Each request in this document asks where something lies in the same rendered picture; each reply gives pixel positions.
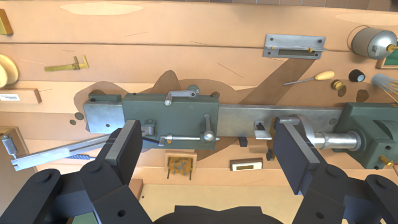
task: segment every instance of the yellow disc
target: yellow disc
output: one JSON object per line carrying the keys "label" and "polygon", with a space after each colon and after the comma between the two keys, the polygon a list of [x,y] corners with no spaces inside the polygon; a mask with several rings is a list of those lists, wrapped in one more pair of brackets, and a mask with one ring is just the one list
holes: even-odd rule
{"label": "yellow disc", "polygon": [[7,84],[13,84],[18,81],[19,70],[17,64],[8,56],[0,54],[0,65],[6,70],[8,75]]}
{"label": "yellow disc", "polygon": [[3,68],[2,65],[0,65],[0,88],[5,86],[7,84],[8,77],[7,77],[7,72]]}

